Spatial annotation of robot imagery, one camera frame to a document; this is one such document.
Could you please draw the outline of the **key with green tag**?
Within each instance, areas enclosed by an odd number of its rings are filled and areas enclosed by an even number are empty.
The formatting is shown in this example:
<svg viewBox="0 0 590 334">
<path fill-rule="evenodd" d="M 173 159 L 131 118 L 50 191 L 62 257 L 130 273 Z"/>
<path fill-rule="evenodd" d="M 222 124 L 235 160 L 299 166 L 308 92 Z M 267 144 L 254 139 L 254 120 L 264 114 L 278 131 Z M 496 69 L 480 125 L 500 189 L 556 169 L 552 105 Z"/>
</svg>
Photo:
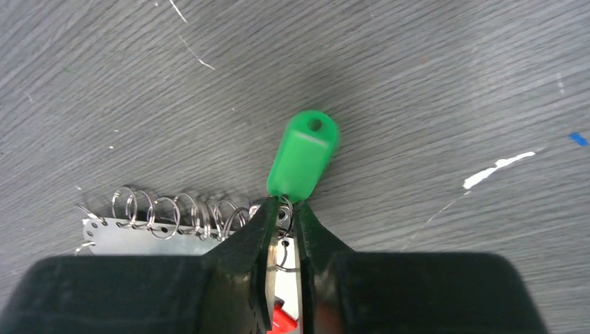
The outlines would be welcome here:
<svg viewBox="0 0 590 334">
<path fill-rule="evenodd" d="M 271 196 L 291 202 L 308 199 L 340 145 L 335 121 L 318 110 L 305 110 L 285 127 L 266 181 Z"/>
</svg>

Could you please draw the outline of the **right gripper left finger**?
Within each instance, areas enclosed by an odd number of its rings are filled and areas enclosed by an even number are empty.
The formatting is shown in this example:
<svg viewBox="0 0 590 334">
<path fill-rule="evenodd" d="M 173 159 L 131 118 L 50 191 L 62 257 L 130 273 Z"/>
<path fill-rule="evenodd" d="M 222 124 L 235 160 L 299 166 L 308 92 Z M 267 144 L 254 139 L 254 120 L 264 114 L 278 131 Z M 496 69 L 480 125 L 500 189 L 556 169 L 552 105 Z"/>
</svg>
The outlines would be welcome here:
<svg viewBox="0 0 590 334">
<path fill-rule="evenodd" d="M 279 200 L 202 256 L 48 257 L 1 311 L 2 333 L 265 333 Z"/>
</svg>

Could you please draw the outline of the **red handled metal keyring holder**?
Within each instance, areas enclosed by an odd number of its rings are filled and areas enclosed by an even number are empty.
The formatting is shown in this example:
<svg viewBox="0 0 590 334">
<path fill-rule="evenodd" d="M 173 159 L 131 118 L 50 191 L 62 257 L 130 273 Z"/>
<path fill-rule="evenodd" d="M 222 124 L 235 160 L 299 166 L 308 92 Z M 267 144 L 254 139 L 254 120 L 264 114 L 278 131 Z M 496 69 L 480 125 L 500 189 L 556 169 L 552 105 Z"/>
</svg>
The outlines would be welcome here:
<svg viewBox="0 0 590 334">
<path fill-rule="evenodd" d="M 78 203 L 84 241 L 74 254 L 204 255 L 221 245 L 254 217 L 261 200 L 235 201 L 229 196 L 175 196 L 124 185 L 111 198 L 111 213 L 101 216 Z M 272 333 L 298 333 L 298 297 L 293 233 L 293 204 L 278 199 L 278 258 Z"/>
</svg>

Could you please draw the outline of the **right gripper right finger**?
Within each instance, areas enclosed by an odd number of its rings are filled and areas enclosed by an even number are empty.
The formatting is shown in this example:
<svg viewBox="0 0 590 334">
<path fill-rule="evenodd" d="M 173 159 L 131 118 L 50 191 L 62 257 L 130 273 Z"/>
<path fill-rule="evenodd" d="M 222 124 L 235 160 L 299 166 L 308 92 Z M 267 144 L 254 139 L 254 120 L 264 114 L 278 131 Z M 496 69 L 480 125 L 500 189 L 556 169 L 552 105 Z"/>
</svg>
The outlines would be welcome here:
<svg viewBox="0 0 590 334">
<path fill-rule="evenodd" d="M 360 252 L 294 205 L 303 333 L 546 333 L 506 258 L 478 252 Z"/>
</svg>

